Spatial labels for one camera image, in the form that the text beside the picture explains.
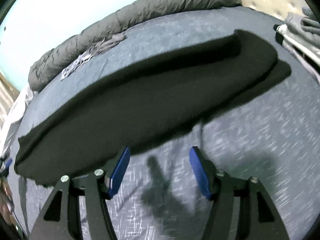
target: fitted sheet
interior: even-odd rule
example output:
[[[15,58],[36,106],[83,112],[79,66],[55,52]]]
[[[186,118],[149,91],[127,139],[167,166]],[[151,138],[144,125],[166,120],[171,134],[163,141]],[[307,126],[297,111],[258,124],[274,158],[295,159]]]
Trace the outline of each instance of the fitted sheet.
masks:
[[[249,103],[212,113],[192,127],[134,152],[118,195],[108,204],[118,239],[198,239],[211,203],[201,196],[188,160],[199,146],[231,176],[258,177],[273,199],[289,236],[300,240],[320,211],[320,88],[303,66],[276,43],[282,21],[244,7],[184,12],[128,29],[127,39],[93,58],[71,76],[58,75],[35,95],[12,145],[83,88],[132,62],[211,39],[234,29],[249,30],[270,42],[292,74]],[[36,186],[11,169],[16,214],[31,231],[51,188]],[[90,239],[80,198],[84,239]],[[232,226],[230,239],[236,231]]]

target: folded gray clothes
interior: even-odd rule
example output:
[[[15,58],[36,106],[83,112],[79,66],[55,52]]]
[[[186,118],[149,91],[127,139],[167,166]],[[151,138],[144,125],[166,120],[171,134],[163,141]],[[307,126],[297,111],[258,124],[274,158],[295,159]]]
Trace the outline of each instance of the folded gray clothes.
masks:
[[[308,17],[303,17],[301,19],[300,23],[301,23],[301,28],[304,31],[320,35],[320,23],[319,22],[312,20]]]
[[[61,72],[61,80],[64,80],[66,77],[70,76],[78,67],[88,62],[92,57],[100,55],[109,49],[115,47],[119,42],[123,41],[126,38],[124,33],[113,34],[110,40],[105,41],[105,38],[102,41],[97,42],[96,44],[91,45],[84,53],[78,56],[69,66],[65,67]]]
[[[300,63],[301,65],[313,76],[313,78],[318,82],[318,84],[320,85],[320,75],[319,73],[313,68],[313,66],[311,66],[305,59],[303,56],[301,56],[296,49],[298,48],[294,48],[294,45],[291,44],[287,39],[284,39],[282,42],[282,46],[284,46],[291,55],[293,55]]]
[[[320,48],[320,35],[303,30],[301,27],[302,18],[303,17],[298,14],[289,12],[288,16],[284,20],[284,23],[287,25],[290,32],[299,35],[305,41],[316,46],[317,48]]]
[[[317,18],[315,17],[315,15],[313,14],[313,12],[311,11],[311,9],[309,7],[303,6],[302,12],[305,16],[308,16],[311,20],[314,20],[314,21],[317,20]]]

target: mattress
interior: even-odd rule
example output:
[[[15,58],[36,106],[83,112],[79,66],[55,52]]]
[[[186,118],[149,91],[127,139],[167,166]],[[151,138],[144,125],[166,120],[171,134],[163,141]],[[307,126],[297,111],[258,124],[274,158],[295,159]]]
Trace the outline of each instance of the mattress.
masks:
[[[158,53],[231,35],[236,28],[249,30],[275,47],[290,65],[291,76],[245,105],[212,113],[135,152],[119,193],[108,202],[109,213],[118,239],[201,238],[212,203],[201,196],[188,160],[189,149],[199,146],[231,176],[258,177],[290,239],[302,239],[320,212],[320,88],[276,43],[274,24],[282,21],[236,7],[168,15],[128,29],[119,45],[63,81],[58,75],[35,95],[12,145],[12,157],[19,149],[18,137],[98,79]],[[16,215],[30,232],[52,189],[36,186],[13,169],[9,184]],[[83,236],[90,239],[82,197],[80,205]],[[230,239],[235,232],[236,220]]]

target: metal screw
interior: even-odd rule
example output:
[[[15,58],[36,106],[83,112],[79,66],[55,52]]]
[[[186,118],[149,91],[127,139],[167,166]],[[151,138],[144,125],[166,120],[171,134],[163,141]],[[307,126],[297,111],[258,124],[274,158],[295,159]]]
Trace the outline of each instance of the metal screw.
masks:
[[[250,181],[254,184],[257,184],[259,180],[256,177],[251,177]]]
[[[63,175],[60,179],[62,182],[67,182],[69,180],[69,176]]]
[[[217,170],[217,176],[223,177],[224,176],[224,171],[223,170]]]
[[[97,170],[94,171],[94,174],[95,174],[96,176],[100,176],[100,175],[102,175],[103,173],[104,173],[104,171],[103,171],[102,169],[97,169]]]

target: pile of clothes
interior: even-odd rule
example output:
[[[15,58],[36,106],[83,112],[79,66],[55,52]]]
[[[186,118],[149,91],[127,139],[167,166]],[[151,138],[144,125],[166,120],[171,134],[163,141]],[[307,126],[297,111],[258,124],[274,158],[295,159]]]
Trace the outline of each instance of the pile of clothes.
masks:
[[[320,85],[320,23],[308,7],[304,17],[292,12],[276,27],[282,45],[301,62]]]

